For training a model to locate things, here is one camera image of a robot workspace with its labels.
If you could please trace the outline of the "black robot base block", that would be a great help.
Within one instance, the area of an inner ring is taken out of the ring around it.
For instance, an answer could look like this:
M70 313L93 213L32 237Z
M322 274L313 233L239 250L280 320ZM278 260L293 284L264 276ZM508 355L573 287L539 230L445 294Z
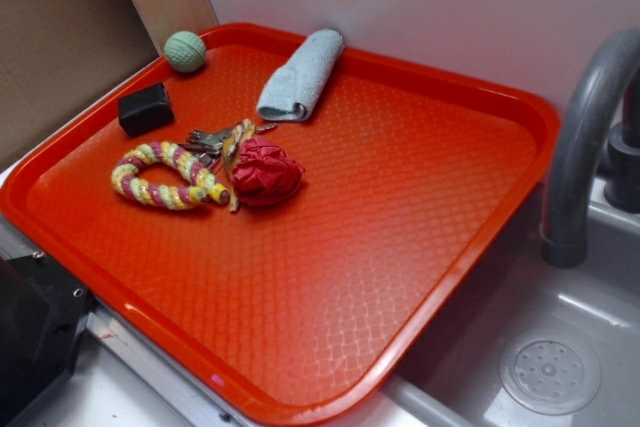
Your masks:
M1 424L18 424L74 373L88 288L49 256L1 261Z

